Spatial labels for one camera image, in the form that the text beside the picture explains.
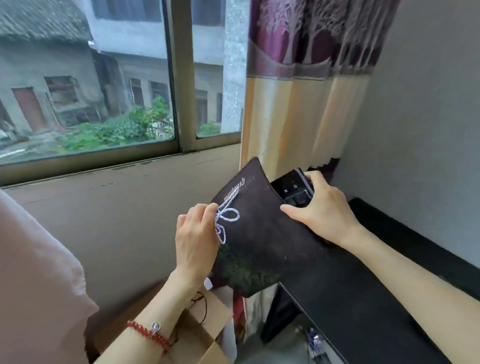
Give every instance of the forearm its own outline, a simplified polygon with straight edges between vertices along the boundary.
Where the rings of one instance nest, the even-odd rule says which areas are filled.
[[[200,287],[180,271],[174,270],[160,292],[135,318],[146,328],[160,324],[160,334],[169,338],[181,313]],[[96,361],[98,364],[158,363],[163,353],[160,345],[147,340],[132,328],[124,330]]]
[[[359,228],[347,249],[400,301],[430,339],[454,363],[480,357],[480,302]]]

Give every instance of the red door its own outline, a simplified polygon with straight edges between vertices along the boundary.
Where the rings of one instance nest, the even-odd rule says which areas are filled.
[[[48,128],[47,121],[43,117],[42,108],[36,98],[35,92],[33,92],[33,88],[14,88],[12,91],[32,131],[38,132],[39,130]]]

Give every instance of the purple curtain section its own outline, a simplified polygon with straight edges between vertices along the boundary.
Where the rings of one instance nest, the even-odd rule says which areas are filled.
[[[400,0],[252,0],[248,76],[370,73]]]

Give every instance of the bracelet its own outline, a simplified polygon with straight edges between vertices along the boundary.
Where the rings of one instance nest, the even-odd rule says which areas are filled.
[[[127,321],[127,327],[133,328],[135,331],[137,331],[147,339],[152,339],[158,345],[161,345],[165,351],[170,348],[168,340],[158,333],[158,331],[160,330],[160,324],[158,322],[153,323],[151,330],[144,328],[136,321]]]

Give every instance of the black bag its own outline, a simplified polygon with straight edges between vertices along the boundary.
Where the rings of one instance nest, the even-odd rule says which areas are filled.
[[[225,228],[226,243],[218,251],[213,281],[250,297],[286,275],[299,274],[326,248],[321,238],[280,210],[284,202],[270,185],[257,157],[212,202],[221,205],[237,187],[238,195],[229,207],[237,209],[240,218],[233,222],[218,220]],[[228,218],[234,215],[226,213]]]

